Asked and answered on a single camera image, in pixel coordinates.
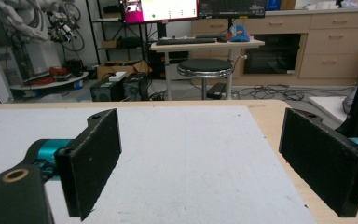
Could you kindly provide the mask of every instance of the computer tower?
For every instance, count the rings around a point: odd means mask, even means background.
[[[89,90],[92,102],[112,102],[124,99],[123,81],[109,81],[109,78],[94,84]]]
[[[148,82],[145,73],[134,73],[123,80],[124,98],[127,101],[147,101]]]

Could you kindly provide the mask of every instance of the chair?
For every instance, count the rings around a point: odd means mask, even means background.
[[[206,98],[206,80],[232,74],[231,63],[218,59],[189,59],[178,64],[179,75],[202,79],[202,100]]]

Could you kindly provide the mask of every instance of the drawer handle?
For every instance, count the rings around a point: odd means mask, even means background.
[[[223,24],[211,24],[212,28],[220,28],[223,27]]]
[[[329,35],[328,36],[330,39],[341,39],[344,37],[344,35]]]
[[[283,21],[270,21],[269,25],[283,25]]]
[[[333,23],[346,23],[347,21],[348,21],[348,19],[343,19],[343,20],[333,19]]]
[[[336,60],[323,60],[323,64],[336,64]]]

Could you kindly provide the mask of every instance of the bolt hole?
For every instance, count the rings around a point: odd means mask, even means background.
[[[64,155],[69,155],[69,154],[71,154],[72,153],[72,149],[71,148],[67,148],[67,149],[65,149],[64,151],[63,151],[63,154]]]
[[[2,178],[2,180],[6,183],[13,183],[16,182],[18,180],[23,179],[24,177],[26,177],[29,173],[29,170],[27,169],[17,169],[17,170],[13,170],[10,171],[9,173],[5,174],[4,177]]]

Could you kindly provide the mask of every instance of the monitor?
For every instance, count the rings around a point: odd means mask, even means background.
[[[267,0],[199,0],[199,18],[264,18],[266,5]]]
[[[120,0],[126,24],[167,23],[198,18],[198,0]]]

